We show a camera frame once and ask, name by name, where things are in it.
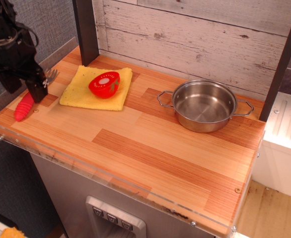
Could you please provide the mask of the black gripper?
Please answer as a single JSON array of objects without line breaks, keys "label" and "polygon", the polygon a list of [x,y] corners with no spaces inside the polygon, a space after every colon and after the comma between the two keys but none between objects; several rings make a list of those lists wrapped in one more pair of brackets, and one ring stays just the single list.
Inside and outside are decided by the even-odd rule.
[{"label": "black gripper", "polygon": [[48,95],[48,80],[43,69],[35,61],[36,47],[33,30],[22,23],[0,23],[0,83],[13,94],[21,87],[20,78],[35,103]]}]

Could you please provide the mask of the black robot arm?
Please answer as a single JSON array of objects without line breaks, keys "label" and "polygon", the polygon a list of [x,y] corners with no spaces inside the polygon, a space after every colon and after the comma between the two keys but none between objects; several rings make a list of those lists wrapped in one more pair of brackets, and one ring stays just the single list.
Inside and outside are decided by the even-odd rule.
[{"label": "black robot arm", "polygon": [[34,102],[41,102],[48,95],[48,80],[41,66],[35,61],[39,40],[33,31],[15,19],[13,4],[0,0],[0,82],[9,93],[25,84]]}]

